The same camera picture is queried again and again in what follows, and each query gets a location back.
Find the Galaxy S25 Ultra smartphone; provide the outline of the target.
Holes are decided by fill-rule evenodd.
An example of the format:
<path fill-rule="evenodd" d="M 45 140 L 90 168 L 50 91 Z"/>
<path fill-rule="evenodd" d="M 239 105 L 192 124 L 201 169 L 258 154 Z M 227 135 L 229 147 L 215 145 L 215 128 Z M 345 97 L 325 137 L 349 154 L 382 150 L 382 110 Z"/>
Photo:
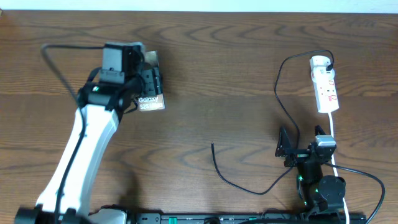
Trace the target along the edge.
<path fill-rule="evenodd" d="M 145 85 L 141 97 L 138 98 L 139 111 L 164 110 L 165 101 L 157 51 L 148 51 L 144 56 L 145 64 L 141 77 Z"/>

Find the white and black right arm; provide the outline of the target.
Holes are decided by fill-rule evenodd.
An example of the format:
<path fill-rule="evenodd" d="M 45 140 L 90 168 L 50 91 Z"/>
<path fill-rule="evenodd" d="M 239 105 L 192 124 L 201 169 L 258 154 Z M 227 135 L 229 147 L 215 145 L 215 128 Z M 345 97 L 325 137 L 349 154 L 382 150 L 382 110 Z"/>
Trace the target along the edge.
<path fill-rule="evenodd" d="M 306 149 L 294 149 L 285 128 L 280 128 L 275 156 L 284 157 L 286 167 L 298 169 L 298 190 L 310 213 L 332 213 L 343 208 L 345 180 L 322 172 L 322 165 L 331 160 L 335 149 L 336 141 L 320 126 L 315 127 L 315 140 Z"/>

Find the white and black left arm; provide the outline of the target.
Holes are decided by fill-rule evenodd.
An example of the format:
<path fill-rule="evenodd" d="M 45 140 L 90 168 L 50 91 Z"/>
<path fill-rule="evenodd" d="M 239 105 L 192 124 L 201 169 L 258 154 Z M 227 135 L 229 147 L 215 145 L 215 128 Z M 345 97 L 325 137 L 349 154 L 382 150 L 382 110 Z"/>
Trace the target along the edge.
<path fill-rule="evenodd" d="M 74 91 L 43 45 L 40 53 L 74 99 L 73 129 L 62 158 L 34 208 L 18 209 L 14 221 L 39 223 L 135 223 L 136 216 L 117 205 L 90 212 L 90 198 L 103 154 L 125 114 L 134 110 L 162 110 L 164 96 L 156 51 L 140 42 L 107 42 L 102 66 L 91 71 Z"/>

